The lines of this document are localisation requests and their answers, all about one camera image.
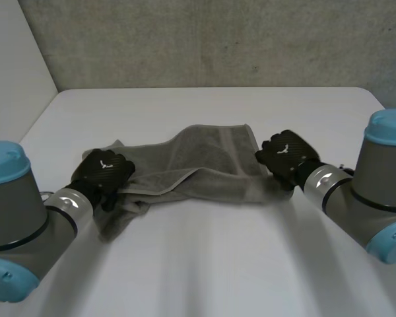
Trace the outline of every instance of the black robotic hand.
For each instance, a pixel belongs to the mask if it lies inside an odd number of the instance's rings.
[[[111,211],[116,204],[117,190],[135,171],[135,165],[111,150],[92,150],[74,171],[68,186],[82,192],[95,207],[102,198],[102,208]]]
[[[273,173],[284,190],[293,190],[299,184],[298,167],[302,163],[322,164],[311,145],[291,130],[273,135],[262,148],[255,154],[258,162]]]

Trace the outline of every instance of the gray wall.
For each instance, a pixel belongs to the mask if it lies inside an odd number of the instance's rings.
[[[355,86],[396,107],[396,0],[19,0],[59,90]]]

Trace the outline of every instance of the table surface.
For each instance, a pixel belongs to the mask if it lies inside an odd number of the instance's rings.
[[[381,104],[359,88],[146,88],[60,93],[22,140],[40,190],[85,149],[169,140],[196,124],[284,129],[354,167]],[[396,265],[371,258],[300,190],[280,205],[153,205],[112,244],[90,225],[5,316],[396,316]]]

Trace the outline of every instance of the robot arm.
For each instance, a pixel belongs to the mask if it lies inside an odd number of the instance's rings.
[[[117,189],[134,171],[122,155],[93,150],[71,183],[43,203],[22,147],[0,142],[0,301],[25,299],[94,211],[114,208]]]
[[[295,133],[272,136],[257,160],[304,195],[369,254],[396,263],[396,109],[372,115],[353,173],[321,162]]]

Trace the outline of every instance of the towel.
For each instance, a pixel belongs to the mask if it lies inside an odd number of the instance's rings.
[[[292,196],[257,162],[258,146],[248,125],[192,125],[165,143],[126,147],[117,140],[103,149],[122,154],[136,166],[118,191],[115,209],[94,212],[103,242],[113,241],[153,203],[188,198],[270,203]]]

